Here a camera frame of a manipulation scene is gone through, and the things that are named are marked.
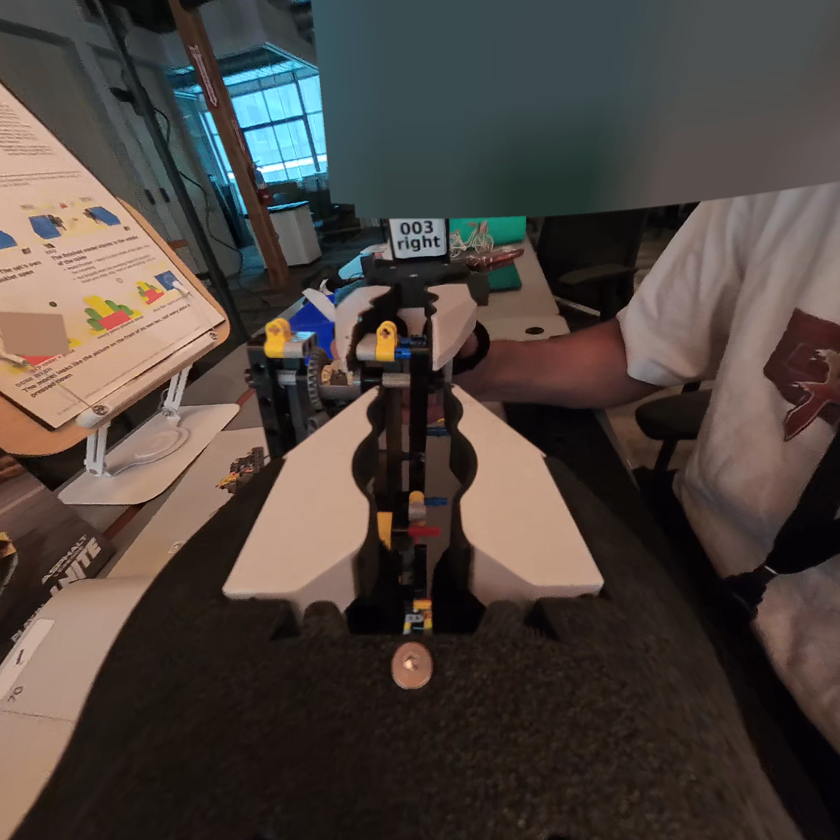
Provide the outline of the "wooden instruction sign board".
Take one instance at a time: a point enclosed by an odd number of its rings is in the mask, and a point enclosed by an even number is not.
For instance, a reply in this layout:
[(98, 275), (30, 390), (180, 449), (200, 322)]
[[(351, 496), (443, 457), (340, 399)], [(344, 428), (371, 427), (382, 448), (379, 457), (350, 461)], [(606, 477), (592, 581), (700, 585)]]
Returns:
[(229, 320), (154, 228), (1, 96), (1, 446), (42, 456), (222, 344)]

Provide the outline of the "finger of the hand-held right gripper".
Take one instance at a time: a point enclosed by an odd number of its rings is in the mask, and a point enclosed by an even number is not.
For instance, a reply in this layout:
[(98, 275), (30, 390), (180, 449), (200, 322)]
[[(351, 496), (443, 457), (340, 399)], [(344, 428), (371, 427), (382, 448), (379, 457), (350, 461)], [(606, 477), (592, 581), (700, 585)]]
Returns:
[(385, 296), (385, 307), (394, 309), (393, 287), (388, 286), (348, 286), (341, 289), (333, 300), (333, 358), (343, 370), (352, 370), (357, 365), (355, 348), (368, 334), (373, 334), (373, 361), (392, 363), (396, 355), (395, 315), (374, 315), (371, 327), (361, 328), (361, 338), (355, 338), (360, 319), (375, 305), (374, 302)]
[(478, 304), (469, 289), (427, 289), (427, 345), (432, 372), (440, 372), (473, 333)]

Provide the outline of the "wooden post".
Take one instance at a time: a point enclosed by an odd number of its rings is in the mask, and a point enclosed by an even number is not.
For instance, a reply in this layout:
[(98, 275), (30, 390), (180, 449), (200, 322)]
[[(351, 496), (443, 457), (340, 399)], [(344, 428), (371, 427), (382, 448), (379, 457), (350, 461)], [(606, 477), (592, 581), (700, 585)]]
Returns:
[(248, 220), (266, 266), (269, 287), (274, 291), (284, 291), (290, 281), (289, 266), (264, 203), (256, 176), (256, 165), (240, 128), (203, 19), (197, 6), (186, 7), (180, 1), (170, 1), (168, 4), (176, 31), (196, 72), (206, 105), (213, 116), (227, 160), (231, 164), (243, 197)]

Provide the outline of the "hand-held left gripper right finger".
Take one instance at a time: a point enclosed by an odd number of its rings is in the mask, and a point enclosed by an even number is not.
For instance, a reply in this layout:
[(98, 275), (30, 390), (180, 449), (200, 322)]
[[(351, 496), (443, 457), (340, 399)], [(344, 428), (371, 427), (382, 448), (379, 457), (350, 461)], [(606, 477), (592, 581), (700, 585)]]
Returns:
[(546, 455), (457, 385), (444, 389), (458, 487), (434, 594), (537, 601), (600, 594), (604, 580)]

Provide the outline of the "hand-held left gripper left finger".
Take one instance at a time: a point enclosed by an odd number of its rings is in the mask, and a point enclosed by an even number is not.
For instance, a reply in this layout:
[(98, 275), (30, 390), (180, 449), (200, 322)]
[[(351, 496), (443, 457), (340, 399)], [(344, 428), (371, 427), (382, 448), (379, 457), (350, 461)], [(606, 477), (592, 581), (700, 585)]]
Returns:
[(354, 560), (371, 522), (371, 504), (353, 458), (373, 434), (375, 387), (281, 461), (271, 488), (224, 583), (230, 600), (352, 601)]

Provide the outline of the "open instruction booklet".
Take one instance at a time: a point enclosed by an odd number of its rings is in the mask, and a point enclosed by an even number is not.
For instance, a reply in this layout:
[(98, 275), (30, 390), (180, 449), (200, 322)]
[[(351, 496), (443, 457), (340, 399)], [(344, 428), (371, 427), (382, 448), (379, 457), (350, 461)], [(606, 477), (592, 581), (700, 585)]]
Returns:
[(107, 575), (54, 596), (2, 664), (1, 836), (14, 834), (72, 736), (105, 657), (154, 577), (231, 494), (235, 461), (266, 439), (256, 427), (224, 430), (161, 497), (118, 536)]

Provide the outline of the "dark red box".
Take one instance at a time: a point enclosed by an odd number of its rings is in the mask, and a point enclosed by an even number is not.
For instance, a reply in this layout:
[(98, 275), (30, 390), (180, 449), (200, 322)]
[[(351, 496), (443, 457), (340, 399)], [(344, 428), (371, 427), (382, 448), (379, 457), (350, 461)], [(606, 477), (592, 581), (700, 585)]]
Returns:
[(491, 248), (486, 251), (471, 251), (465, 256), (465, 264), (476, 272), (490, 272), (513, 263), (523, 256), (524, 247), (520, 245), (506, 245)]

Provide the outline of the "lego set box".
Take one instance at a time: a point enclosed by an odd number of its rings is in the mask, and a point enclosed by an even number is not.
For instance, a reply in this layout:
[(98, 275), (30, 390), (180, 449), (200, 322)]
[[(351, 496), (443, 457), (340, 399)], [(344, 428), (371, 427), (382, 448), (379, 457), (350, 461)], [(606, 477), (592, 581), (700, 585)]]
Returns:
[(28, 472), (2, 478), (1, 658), (41, 606), (96, 577), (112, 555), (98, 530)]

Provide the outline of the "white cabinet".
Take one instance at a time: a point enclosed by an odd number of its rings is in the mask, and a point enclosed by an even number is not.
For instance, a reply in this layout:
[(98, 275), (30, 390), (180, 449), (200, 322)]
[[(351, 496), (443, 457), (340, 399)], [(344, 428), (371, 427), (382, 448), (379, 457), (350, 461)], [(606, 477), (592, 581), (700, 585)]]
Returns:
[(308, 201), (270, 205), (268, 213), (289, 267), (309, 266), (322, 257)]

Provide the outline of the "partly built lego car chassis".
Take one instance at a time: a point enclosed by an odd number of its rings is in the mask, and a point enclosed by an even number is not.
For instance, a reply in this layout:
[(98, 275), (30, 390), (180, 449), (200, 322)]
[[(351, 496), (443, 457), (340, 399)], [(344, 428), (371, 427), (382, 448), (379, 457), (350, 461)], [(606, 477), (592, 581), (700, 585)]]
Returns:
[(448, 386), (447, 369), (433, 373), (427, 352), (411, 360), (336, 371), (315, 332), (294, 332), (278, 318), (248, 344), (248, 377), (259, 403), (268, 454), (279, 464), (352, 401), (375, 387), (381, 396), (369, 411), (374, 432), (353, 457), (353, 476), (371, 504), (371, 522), (354, 560), (359, 591), (352, 601), (283, 601), (302, 615), (325, 602), (338, 608), (359, 634), (403, 634), (419, 642), (458, 626), (463, 596), (434, 594), (429, 543), (440, 528), (435, 508), (452, 507), (453, 491), (436, 496), (428, 478), (429, 402)]

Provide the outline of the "black mat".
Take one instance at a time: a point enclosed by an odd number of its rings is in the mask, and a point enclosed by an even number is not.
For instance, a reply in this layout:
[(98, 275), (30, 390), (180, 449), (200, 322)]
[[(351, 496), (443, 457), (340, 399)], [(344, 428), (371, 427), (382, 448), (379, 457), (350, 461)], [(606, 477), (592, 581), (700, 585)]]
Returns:
[(645, 585), (667, 574), (690, 600), (721, 583), (676, 498), (677, 470), (630, 469), (591, 411), (505, 405), (512, 428), (537, 445), (570, 505), (607, 590), (632, 571)]

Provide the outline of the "white board stand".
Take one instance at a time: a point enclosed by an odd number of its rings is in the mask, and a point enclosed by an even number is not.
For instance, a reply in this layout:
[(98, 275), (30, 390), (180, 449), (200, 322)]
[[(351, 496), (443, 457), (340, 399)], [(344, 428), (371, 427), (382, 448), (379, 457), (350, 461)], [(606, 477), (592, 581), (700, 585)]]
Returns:
[(115, 417), (140, 395), (140, 385), (151, 383), (144, 374), (106, 401), (77, 417), (87, 431), (83, 471), (59, 491), (71, 506), (139, 505), (159, 496), (204, 451), (238, 414), (232, 403), (184, 406), (190, 368), (168, 382), (162, 403), (145, 423), (108, 448), (109, 428)]

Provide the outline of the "teal bag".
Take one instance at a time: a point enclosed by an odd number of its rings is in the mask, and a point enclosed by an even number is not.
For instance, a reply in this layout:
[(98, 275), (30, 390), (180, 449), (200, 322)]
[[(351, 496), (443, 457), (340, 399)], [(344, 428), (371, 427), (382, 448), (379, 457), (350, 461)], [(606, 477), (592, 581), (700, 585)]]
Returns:
[[(506, 245), (520, 245), (524, 247), (524, 241), (527, 237), (527, 219), (522, 216), (515, 217), (453, 217), (448, 219), (448, 230), (450, 224), (461, 225), (467, 220), (487, 219), (489, 222), (489, 231), (495, 241), (494, 248)], [(453, 261), (465, 264), (465, 255), (451, 258)], [(519, 277), (517, 268), (515, 267), (516, 260), (504, 267), (492, 270), (490, 272), (477, 272), (484, 274), (488, 278), (488, 283), (491, 292), (509, 292), (518, 291), (522, 287), (522, 281)]]

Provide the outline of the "white paper bag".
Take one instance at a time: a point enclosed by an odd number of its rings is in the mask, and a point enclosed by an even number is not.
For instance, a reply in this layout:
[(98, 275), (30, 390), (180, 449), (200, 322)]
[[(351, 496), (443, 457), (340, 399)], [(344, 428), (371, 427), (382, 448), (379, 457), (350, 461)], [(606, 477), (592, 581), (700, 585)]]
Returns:
[(321, 280), (317, 287), (304, 288), (301, 294), (328, 322), (335, 323), (335, 296), (338, 290), (334, 278), (328, 277)]

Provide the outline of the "blue plastic bin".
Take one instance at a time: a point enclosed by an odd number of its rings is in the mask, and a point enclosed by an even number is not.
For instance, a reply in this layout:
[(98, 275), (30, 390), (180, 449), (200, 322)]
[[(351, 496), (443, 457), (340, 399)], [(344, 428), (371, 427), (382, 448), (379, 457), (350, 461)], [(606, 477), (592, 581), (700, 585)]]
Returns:
[(306, 297), (289, 309), (287, 320), (295, 332), (313, 332), (318, 336), (318, 346), (330, 351), (334, 339), (334, 322)]

